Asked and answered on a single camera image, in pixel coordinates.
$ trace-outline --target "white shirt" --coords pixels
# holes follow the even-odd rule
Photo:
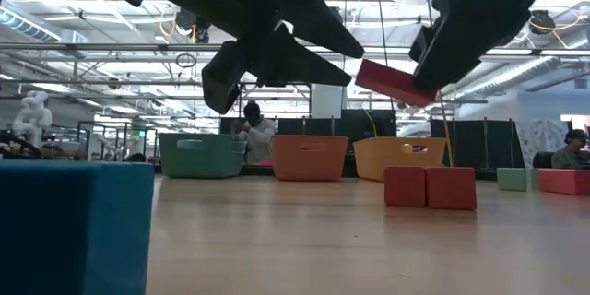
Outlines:
[[[270,140],[276,131],[277,124],[274,121],[262,119],[260,124],[251,127],[249,132],[242,131],[234,135],[235,139],[248,142],[248,164],[255,165],[262,160],[272,159]]]

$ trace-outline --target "table surface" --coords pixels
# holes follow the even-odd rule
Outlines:
[[[387,207],[381,183],[156,180],[148,295],[590,294],[590,198]]]

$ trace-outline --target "plastic basket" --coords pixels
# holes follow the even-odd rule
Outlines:
[[[274,136],[273,170],[284,181],[338,181],[342,177],[347,137]]]
[[[441,167],[444,138],[373,137],[353,143],[360,178],[383,181],[387,166]]]
[[[159,134],[162,173],[172,178],[221,179],[240,174],[246,142],[231,135]]]

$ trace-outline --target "teal basket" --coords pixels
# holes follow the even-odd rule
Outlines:
[[[159,134],[159,150],[168,177],[223,179],[240,174],[246,142],[231,135]]]

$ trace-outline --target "red foam block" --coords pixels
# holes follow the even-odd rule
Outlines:
[[[421,167],[386,167],[384,187],[388,206],[426,206],[426,173]]]
[[[403,71],[362,60],[355,84],[409,105],[425,107],[431,104],[437,91],[418,91],[414,88],[413,81],[414,77]]]
[[[590,171],[538,170],[538,189],[546,193],[590,195]]]
[[[427,168],[426,200],[431,208],[477,209],[475,171],[460,167]]]

